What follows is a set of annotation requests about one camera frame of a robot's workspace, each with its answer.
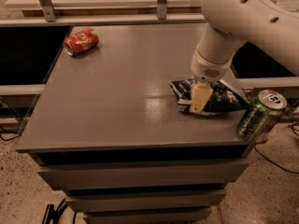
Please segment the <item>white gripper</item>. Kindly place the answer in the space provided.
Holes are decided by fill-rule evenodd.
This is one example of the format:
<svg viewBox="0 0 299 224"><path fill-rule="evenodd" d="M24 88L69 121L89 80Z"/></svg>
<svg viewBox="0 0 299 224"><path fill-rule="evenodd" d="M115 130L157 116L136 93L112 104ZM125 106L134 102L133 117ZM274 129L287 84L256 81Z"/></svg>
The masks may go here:
<svg viewBox="0 0 299 224"><path fill-rule="evenodd" d="M191 71L193 77L199 81L192 85L191 113L200 114L203 111L213 92L209 82L221 80L230 66L231 61L216 64L207 61L198 50L193 53Z"/></svg>

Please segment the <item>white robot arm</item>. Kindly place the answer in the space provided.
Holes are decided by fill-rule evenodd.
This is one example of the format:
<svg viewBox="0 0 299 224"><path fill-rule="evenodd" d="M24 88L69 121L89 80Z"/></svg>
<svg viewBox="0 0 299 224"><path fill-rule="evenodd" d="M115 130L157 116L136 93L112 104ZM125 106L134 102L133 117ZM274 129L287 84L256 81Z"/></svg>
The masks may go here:
<svg viewBox="0 0 299 224"><path fill-rule="evenodd" d="M199 114L239 48L250 42L294 74L299 73L299 17L271 0L202 0L206 20L192 56L190 111Z"/></svg>

